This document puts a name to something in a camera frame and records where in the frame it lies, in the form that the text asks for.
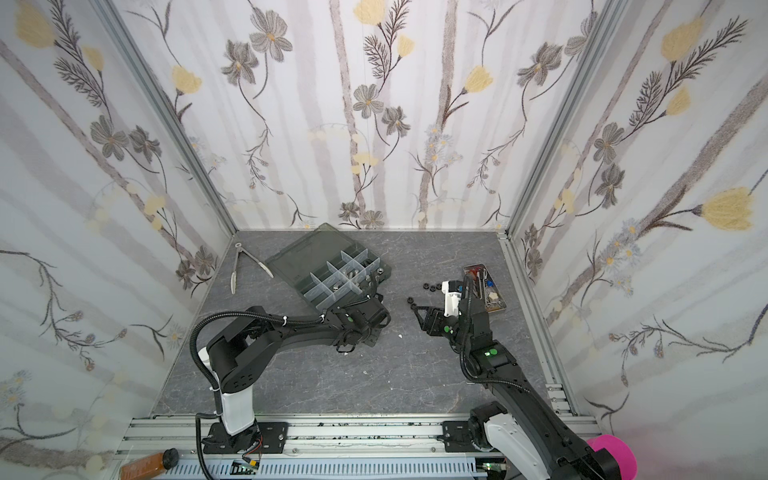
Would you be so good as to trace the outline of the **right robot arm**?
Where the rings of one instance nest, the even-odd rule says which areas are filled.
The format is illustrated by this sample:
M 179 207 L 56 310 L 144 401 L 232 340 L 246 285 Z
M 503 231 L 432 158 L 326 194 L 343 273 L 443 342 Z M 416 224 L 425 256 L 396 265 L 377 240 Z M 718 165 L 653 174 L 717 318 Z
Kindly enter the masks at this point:
M 579 437 L 530 387 L 517 358 L 494 337 L 484 303 L 471 282 L 444 284 L 443 307 L 408 304 L 420 329 L 449 341 L 465 379 L 495 401 L 471 411 L 468 426 L 480 450 L 503 454 L 508 479 L 619 479 L 618 460 Z

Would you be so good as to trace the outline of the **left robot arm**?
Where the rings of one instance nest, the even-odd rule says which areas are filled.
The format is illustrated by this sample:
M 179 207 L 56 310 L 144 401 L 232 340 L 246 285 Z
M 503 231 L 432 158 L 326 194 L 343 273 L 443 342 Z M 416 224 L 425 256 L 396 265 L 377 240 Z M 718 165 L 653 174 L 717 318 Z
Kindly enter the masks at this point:
M 282 350 L 331 346 L 350 353 L 357 345 L 376 344 L 391 314 L 381 294 L 337 302 L 309 316 L 270 314 L 262 307 L 213 313 L 199 320 L 188 336 L 191 359 L 209 384 L 215 410 L 195 415 L 196 454 L 202 474 L 211 479 L 203 448 L 202 421 L 215 420 L 223 434 L 216 440 L 229 448 L 250 438 L 246 453 L 257 449 L 252 387 Z

